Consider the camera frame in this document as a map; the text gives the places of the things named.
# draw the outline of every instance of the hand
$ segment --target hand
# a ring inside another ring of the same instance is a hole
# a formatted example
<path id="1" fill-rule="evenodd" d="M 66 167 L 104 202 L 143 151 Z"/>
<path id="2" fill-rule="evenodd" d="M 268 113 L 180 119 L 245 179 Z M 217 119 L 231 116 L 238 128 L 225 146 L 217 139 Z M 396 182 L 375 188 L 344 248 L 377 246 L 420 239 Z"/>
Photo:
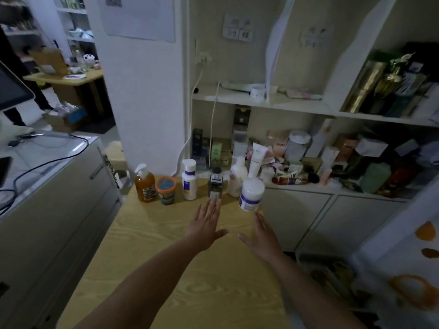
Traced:
<path id="1" fill-rule="evenodd" d="M 283 252 L 276 234 L 266 222 L 264 216 L 255 212 L 255 238 L 252 240 L 245 234 L 238 234 L 239 240 L 250 247 L 262 260 L 271 263 L 283 257 Z"/>
<path id="2" fill-rule="evenodd" d="M 208 199 L 203 207 L 200 204 L 195 211 L 186 230 L 186 239 L 194 243 L 199 252 L 208 249 L 215 240 L 229 233 L 227 229 L 217 231 L 220 212 L 221 199 Z"/>

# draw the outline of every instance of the desk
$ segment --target desk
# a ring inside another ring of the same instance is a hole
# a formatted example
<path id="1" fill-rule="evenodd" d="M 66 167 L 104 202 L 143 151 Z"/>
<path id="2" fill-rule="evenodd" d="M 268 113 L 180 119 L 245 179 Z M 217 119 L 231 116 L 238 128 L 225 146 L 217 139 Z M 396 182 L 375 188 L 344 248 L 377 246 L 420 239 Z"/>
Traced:
<path id="1" fill-rule="evenodd" d="M 135 268 L 184 236 L 197 206 L 207 199 L 207 180 L 198 180 L 198 199 L 185 201 L 181 179 L 176 202 L 144 204 L 135 187 L 120 209 L 59 322 L 74 326 L 95 309 Z M 252 215 L 237 199 L 222 196 L 218 229 L 230 233 L 197 255 L 157 314 L 154 329 L 287 328 L 280 285 L 237 234 L 252 232 Z"/>
<path id="2" fill-rule="evenodd" d="M 24 76 L 26 81 L 46 82 L 52 87 L 60 102 L 83 106 L 93 122 L 99 121 L 105 115 L 112 115 L 110 101 L 104 82 L 102 69 L 90 69 L 86 78 L 63 79 L 60 75 L 36 73 Z"/>

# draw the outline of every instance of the computer monitor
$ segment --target computer monitor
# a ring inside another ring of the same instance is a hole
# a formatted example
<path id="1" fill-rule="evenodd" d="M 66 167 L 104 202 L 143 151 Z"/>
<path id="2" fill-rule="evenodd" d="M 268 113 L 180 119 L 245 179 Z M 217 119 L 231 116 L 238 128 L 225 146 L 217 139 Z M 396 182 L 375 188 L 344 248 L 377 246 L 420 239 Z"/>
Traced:
<path id="1" fill-rule="evenodd" d="M 0 111 L 30 99 L 34 93 L 0 61 Z"/>

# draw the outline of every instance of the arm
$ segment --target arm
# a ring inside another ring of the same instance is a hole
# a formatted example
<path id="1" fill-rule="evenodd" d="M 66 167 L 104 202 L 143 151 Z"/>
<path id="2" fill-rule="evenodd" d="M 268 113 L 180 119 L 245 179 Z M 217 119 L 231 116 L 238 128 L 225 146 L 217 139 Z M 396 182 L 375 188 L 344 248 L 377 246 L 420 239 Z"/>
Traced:
<path id="1" fill-rule="evenodd" d="M 308 329 L 365 329 L 365 326 L 335 298 L 323 293 L 286 255 L 265 218 L 255 213 L 255 238 L 239 239 L 268 262 L 287 290 L 295 309 Z"/>
<path id="2" fill-rule="evenodd" d="M 134 270 L 74 329 L 149 328 L 192 259 L 228 231 L 216 231 L 221 200 L 198 207 L 186 236 Z"/>

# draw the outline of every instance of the white tube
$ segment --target white tube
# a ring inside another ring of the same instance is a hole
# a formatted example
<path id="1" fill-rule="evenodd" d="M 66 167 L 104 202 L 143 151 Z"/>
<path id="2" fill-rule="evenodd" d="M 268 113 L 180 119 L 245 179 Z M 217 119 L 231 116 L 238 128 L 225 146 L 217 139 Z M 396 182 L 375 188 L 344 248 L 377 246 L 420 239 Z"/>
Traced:
<path id="1" fill-rule="evenodd" d="M 249 178 L 255 178 L 261 168 L 262 161 L 268 148 L 258 143 L 253 143 L 252 161 L 249 168 Z"/>

